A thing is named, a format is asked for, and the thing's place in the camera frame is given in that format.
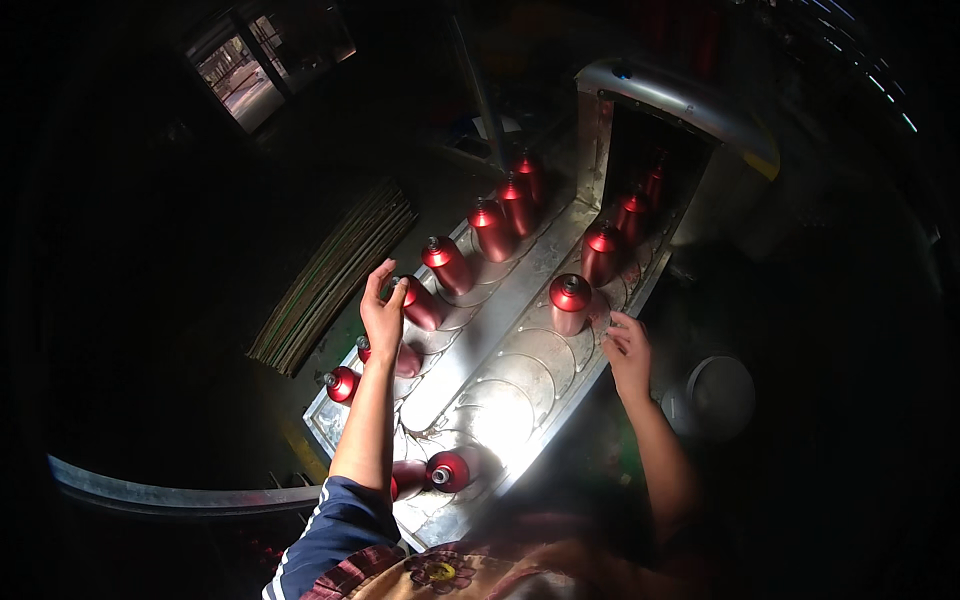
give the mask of hand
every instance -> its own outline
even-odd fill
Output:
[[[650,401],[650,343],[646,328],[636,319],[612,310],[610,318],[622,327],[607,327],[603,353],[610,360],[616,392],[626,408]]]
[[[367,289],[360,300],[360,319],[370,339],[371,360],[383,359],[393,365],[403,334],[403,299],[410,282],[406,277],[394,288],[386,302],[380,299],[380,290],[390,280],[396,261],[388,258],[367,277]]]

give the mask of metal guide rail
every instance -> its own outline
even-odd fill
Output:
[[[441,288],[421,266],[415,273],[447,304],[441,327],[425,332],[405,324],[404,341],[423,355],[420,373],[394,386],[394,459],[426,461],[440,450],[472,443],[499,462],[454,494],[428,491],[394,505],[402,536],[418,550],[460,538],[484,503],[506,493],[540,455],[588,393],[608,361],[600,349],[610,310],[637,314],[670,257],[667,242],[681,221],[684,202],[654,220],[647,240],[624,270],[594,293],[588,326],[564,338],[552,330],[546,289],[562,273],[579,273],[584,231],[598,209],[560,190],[537,233],[504,263],[490,263],[477,250],[465,220],[450,234],[477,274],[460,297]],[[341,365],[363,364],[350,351]],[[303,415],[324,450],[336,450],[349,408],[321,389]]]

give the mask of red aluminum bottle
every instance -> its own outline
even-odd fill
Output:
[[[543,208],[546,198],[543,197],[543,169],[540,163],[530,156],[530,150],[523,149],[523,154],[514,164],[514,173],[520,183],[526,183],[530,190],[530,197],[537,208]]]
[[[565,338],[570,338],[584,328],[593,291],[586,279],[567,273],[550,283],[550,311],[553,329]]]
[[[394,502],[412,498],[423,491],[428,481],[424,461],[394,461],[390,476],[390,497]]]
[[[334,402],[344,403],[353,400],[360,385],[360,373],[350,367],[337,367],[331,372],[324,373],[326,394]]]
[[[360,358],[360,362],[365,365],[367,364],[367,360],[370,359],[370,339],[366,335],[361,335],[357,338],[357,356]],[[396,353],[394,375],[407,379],[416,377],[417,373],[420,372],[420,366],[422,364],[423,359],[420,355],[417,354],[413,348],[400,342],[400,348]]]
[[[426,472],[436,490],[456,493],[473,483],[483,465],[480,449],[462,445],[434,454],[426,464]]]
[[[647,182],[643,189],[647,192],[647,198],[650,199],[650,207],[656,211],[660,209],[660,197],[663,194],[663,163],[666,161],[667,152],[663,148],[657,148],[657,163],[647,173]]]
[[[500,184],[496,193],[507,222],[520,239],[530,237],[537,230],[537,207],[526,186],[516,179],[513,171]]]
[[[445,235],[427,238],[420,252],[423,264],[433,270],[437,280],[453,296],[462,296],[473,287],[473,272],[460,249]]]
[[[480,252],[490,262],[503,262],[514,255],[516,234],[500,204],[484,198],[477,198],[477,204],[468,216],[470,226],[477,234]]]
[[[587,228],[580,250],[580,270],[593,287],[610,283],[619,269],[620,232],[611,221],[600,221]]]
[[[410,285],[407,287],[407,295],[403,298],[403,316],[424,331],[436,331],[437,327],[444,322],[444,315],[437,301],[423,287],[419,279],[412,275],[403,277],[410,281]],[[400,283],[400,276],[391,278],[391,288],[396,287],[398,283]]]
[[[643,241],[646,225],[647,196],[643,187],[634,186],[634,191],[621,196],[616,203],[616,228],[626,248],[632,249]]]

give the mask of navy blue sleeve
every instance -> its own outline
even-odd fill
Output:
[[[296,600],[318,577],[354,552],[398,541],[393,507],[379,493],[346,477],[327,477],[317,508],[300,539],[283,553],[274,579],[263,589],[263,598]]]

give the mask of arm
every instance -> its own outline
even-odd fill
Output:
[[[389,301],[380,299],[380,290],[395,265],[388,258],[367,278],[360,317],[370,338],[371,356],[330,462],[330,476],[341,475],[379,492],[388,505],[394,460],[394,364],[403,332],[403,298],[409,285],[406,278],[401,279]]]
[[[658,544],[667,542],[701,508],[700,483],[660,407],[650,399],[650,344],[635,319],[613,311],[603,351],[616,391],[636,433]]]
[[[372,546],[400,539],[390,497],[393,463],[394,362],[403,329],[403,279],[390,300],[380,289],[395,262],[387,259],[367,279],[360,316],[371,341],[371,357],[353,397],[330,476],[300,539],[283,553],[276,576],[264,590],[267,600],[300,598],[314,581],[340,561]]]

